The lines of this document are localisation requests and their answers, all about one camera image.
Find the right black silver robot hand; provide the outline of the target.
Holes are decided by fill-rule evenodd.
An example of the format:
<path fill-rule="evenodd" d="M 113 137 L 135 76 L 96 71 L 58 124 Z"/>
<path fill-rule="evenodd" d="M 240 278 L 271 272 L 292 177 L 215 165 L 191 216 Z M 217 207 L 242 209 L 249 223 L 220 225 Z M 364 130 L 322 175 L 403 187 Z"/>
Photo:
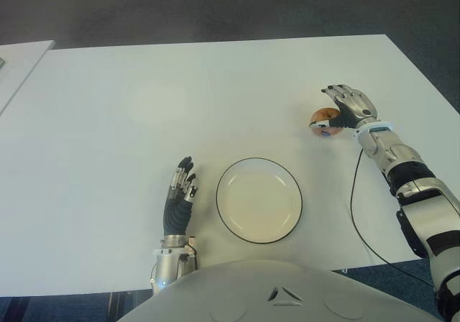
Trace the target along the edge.
<path fill-rule="evenodd" d="M 347 85 L 330 85 L 321 90 L 339 108 L 340 114 L 323 121 L 313 121 L 309 127 L 313 129 L 351 128 L 378 120 L 377 109 L 367 95 Z"/>

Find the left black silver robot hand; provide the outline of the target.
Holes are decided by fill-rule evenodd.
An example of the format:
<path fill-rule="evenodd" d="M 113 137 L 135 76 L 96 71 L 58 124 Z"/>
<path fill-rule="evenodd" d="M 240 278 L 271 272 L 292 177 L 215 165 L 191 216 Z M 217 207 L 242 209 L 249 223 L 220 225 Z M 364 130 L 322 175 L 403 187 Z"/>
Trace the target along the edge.
<path fill-rule="evenodd" d="M 198 183 L 192 157 L 183 158 L 175 168 L 170 181 L 163 211 L 165 236 L 185 235 L 190 222 Z"/>

